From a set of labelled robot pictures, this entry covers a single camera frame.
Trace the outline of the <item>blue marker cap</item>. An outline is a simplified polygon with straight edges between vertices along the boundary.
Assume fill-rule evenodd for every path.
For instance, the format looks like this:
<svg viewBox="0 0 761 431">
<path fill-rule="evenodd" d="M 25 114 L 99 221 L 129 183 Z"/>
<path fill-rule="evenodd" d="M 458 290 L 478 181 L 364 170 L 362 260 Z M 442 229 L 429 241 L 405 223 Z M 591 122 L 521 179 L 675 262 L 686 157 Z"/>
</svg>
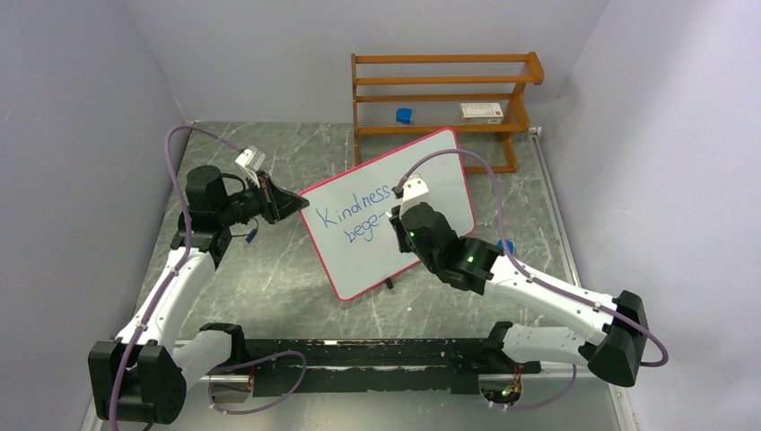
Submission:
<svg viewBox="0 0 761 431">
<path fill-rule="evenodd" d="M 251 243 L 258 233 L 257 229 L 252 229 L 244 238 L 244 241 Z"/>
</svg>

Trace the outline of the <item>pink framed whiteboard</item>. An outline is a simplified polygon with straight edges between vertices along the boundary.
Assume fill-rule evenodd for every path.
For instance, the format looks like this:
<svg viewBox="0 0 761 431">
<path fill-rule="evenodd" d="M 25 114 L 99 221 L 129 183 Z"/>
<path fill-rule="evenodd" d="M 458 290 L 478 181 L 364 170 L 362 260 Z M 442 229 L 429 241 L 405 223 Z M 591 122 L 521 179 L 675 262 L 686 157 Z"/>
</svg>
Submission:
<svg viewBox="0 0 761 431">
<path fill-rule="evenodd" d="M 393 187 L 408 171 L 430 190 L 428 202 L 458 235 L 472 233 L 475 217 L 455 132 L 440 129 L 375 157 L 302 192 L 302 221 L 341 301 L 350 301 L 418 263 L 398 249 L 388 215 L 399 205 Z"/>
</svg>

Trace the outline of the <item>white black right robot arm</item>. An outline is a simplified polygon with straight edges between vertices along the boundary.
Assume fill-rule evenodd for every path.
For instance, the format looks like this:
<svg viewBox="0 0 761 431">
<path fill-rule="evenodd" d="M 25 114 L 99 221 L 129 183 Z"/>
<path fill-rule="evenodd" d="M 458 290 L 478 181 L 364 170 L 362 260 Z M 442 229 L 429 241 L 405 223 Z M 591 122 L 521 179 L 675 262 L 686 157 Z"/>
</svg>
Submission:
<svg viewBox="0 0 761 431">
<path fill-rule="evenodd" d="M 497 324 L 497 339 L 484 349 L 492 370 L 557 362 L 585 366 L 607 383 L 634 386 L 649 329 L 639 295 L 596 293 L 536 274 L 492 243 L 457 235 L 426 203 L 407 211 L 395 206 L 389 221 L 400 251 L 415 254 L 444 284 L 482 296 L 503 295 L 555 321 L 555 327 L 539 329 Z"/>
</svg>

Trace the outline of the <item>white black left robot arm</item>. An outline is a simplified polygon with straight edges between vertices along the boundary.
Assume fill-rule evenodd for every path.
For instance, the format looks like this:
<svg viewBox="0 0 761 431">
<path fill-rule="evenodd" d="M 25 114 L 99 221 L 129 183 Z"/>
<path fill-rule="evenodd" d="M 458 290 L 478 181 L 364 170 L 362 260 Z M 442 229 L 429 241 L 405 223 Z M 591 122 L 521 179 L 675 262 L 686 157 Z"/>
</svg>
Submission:
<svg viewBox="0 0 761 431">
<path fill-rule="evenodd" d="M 279 188 L 259 170 L 228 192 L 230 174 L 202 165 L 187 175 L 178 231 L 160 280 L 131 323 L 88 355 L 98 418 L 118 422 L 170 424 L 180 414 L 188 390 L 213 370 L 239 372 L 251 360 L 241 326 L 207 323 L 182 347 L 183 322 L 219 268 L 232 240 L 232 226 L 260 217 L 276 224 L 309 205 L 308 199 Z"/>
</svg>

